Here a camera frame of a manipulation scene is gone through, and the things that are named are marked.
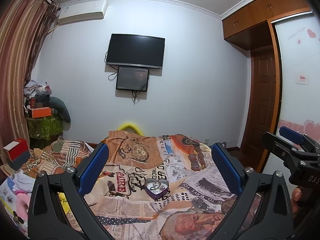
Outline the person's right hand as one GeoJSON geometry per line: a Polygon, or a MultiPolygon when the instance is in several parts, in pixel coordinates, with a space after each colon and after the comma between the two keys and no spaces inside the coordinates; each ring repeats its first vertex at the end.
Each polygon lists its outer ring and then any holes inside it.
{"type": "Polygon", "coordinates": [[[292,195],[291,195],[291,207],[292,207],[292,213],[293,216],[295,217],[299,211],[300,211],[300,206],[299,206],[299,201],[301,200],[303,196],[302,193],[302,188],[301,187],[296,187],[293,191],[292,191],[292,195]]]}

